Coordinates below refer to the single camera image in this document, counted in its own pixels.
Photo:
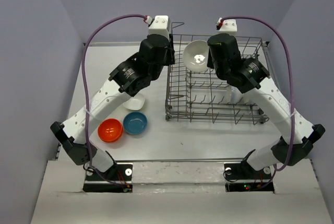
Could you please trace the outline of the white round bowl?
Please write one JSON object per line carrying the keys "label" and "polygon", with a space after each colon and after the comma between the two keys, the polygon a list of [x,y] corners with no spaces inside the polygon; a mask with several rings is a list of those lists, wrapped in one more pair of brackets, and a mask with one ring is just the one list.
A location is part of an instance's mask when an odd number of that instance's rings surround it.
{"label": "white round bowl", "polygon": [[183,50],[182,60],[185,67],[195,73],[205,72],[208,67],[209,47],[204,40],[190,42]]}
{"label": "white round bowl", "polygon": [[245,97],[244,94],[242,94],[237,88],[235,89],[234,95],[236,103],[242,103],[242,104],[250,103],[250,99],[248,97]]}
{"label": "white round bowl", "polygon": [[227,86],[226,100],[227,100],[227,103],[232,103],[232,104],[237,103],[238,102],[238,89],[233,86]]}

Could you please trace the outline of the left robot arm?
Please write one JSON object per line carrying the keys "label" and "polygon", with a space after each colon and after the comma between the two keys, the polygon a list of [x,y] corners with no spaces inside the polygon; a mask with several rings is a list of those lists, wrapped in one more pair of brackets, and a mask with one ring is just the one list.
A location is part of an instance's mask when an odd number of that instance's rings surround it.
{"label": "left robot arm", "polygon": [[163,67],[175,63],[170,34],[150,34],[139,50],[121,62],[92,98],[85,95],[85,105],[63,122],[50,129],[70,159],[78,166],[88,164],[101,179],[110,182],[117,172],[113,157],[89,140],[115,109],[159,78]]}

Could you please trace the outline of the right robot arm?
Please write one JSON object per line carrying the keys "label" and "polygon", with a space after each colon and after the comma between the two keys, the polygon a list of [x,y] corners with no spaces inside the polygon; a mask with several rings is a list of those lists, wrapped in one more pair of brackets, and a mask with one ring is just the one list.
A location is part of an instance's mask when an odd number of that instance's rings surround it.
{"label": "right robot arm", "polygon": [[215,70],[219,79],[237,88],[244,98],[256,103],[281,134],[273,144],[250,151],[238,172],[252,178],[265,167],[278,163],[291,167],[306,158],[325,128],[306,120],[292,108],[292,102],[281,93],[259,60],[241,57],[234,36],[216,34],[208,39],[207,45],[207,66]]}

